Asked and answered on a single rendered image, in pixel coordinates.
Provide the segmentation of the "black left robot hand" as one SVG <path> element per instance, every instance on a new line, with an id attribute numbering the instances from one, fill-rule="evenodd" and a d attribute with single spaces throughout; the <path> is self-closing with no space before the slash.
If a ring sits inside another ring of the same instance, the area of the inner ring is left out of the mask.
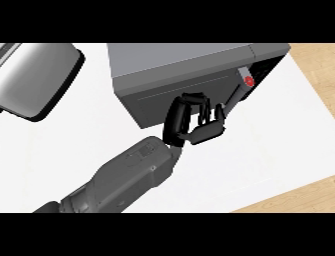
<path id="1" fill-rule="evenodd" d="M 189 130 L 192 107 L 199 107 L 198 126 Z M 183 93 L 173 100 L 163 129 L 163 141 L 183 147 L 189 141 L 197 145 L 219 137 L 225 132 L 225 113 L 220 104 L 211 108 L 210 98 L 202 93 Z"/>

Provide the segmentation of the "dark grey microwave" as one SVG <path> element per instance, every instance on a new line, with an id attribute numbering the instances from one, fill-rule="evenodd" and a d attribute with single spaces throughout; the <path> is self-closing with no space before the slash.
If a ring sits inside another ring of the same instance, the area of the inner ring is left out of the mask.
<path id="1" fill-rule="evenodd" d="M 239 85 L 241 67 L 260 83 L 290 51 L 287 43 L 109 43 L 106 47 L 114 93 L 152 89 L 232 68 Z"/>

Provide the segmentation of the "dark grey microwave door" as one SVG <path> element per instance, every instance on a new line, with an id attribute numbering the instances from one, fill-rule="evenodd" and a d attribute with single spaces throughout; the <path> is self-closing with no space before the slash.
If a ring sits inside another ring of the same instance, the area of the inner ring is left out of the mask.
<path id="1" fill-rule="evenodd" d="M 164 122 L 171 102 L 183 93 L 202 93 L 210 98 L 211 106 L 216 106 L 228 101 L 236 85 L 236 69 L 232 68 L 152 89 L 115 91 L 115 95 L 137 126 L 148 128 Z"/>

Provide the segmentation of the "silver toaster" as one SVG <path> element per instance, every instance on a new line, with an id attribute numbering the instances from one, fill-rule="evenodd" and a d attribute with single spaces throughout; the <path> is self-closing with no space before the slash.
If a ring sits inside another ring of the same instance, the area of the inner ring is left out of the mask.
<path id="1" fill-rule="evenodd" d="M 43 120 L 84 60 L 71 43 L 0 43 L 0 112 Z"/>

